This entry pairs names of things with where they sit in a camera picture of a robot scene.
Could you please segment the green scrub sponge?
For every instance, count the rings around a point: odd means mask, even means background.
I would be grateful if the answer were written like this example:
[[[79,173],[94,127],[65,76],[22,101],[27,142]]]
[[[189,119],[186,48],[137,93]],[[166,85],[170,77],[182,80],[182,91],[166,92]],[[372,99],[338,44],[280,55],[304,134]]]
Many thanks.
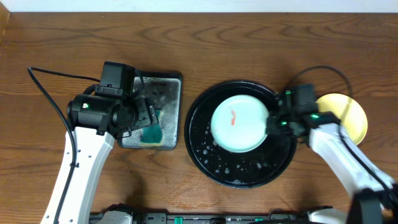
[[[140,139],[140,145],[145,147],[160,147],[164,141],[163,130],[160,125],[164,115],[162,110],[156,110],[158,123],[143,129]]]

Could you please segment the yellow plate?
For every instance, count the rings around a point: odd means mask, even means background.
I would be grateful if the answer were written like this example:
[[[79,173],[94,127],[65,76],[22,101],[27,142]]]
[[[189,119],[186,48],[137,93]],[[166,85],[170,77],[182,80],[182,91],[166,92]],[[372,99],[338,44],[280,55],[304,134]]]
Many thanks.
[[[320,112],[332,112],[342,121],[351,140],[358,145],[365,138],[368,119],[363,108],[354,99],[340,93],[321,96],[316,103]]]

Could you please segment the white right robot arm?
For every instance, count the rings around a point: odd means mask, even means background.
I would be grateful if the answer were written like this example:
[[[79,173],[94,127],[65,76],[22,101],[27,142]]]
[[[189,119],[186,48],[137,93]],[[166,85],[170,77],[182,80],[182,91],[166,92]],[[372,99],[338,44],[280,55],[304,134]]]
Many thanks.
[[[323,208],[308,213],[309,222],[397,223],[397,182],[364,155],[332,112],[284,105],[269,114],[266,133],[303,139],[351,197],[348,213]]]

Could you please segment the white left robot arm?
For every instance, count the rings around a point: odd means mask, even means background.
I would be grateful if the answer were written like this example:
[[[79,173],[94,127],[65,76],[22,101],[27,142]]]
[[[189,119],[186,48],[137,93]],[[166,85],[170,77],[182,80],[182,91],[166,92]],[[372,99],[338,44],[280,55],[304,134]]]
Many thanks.
[[[158,122],[150,98],[80,94],[67,107],[60,171],[42,223],[88,223],[99,177],[116,141]]]

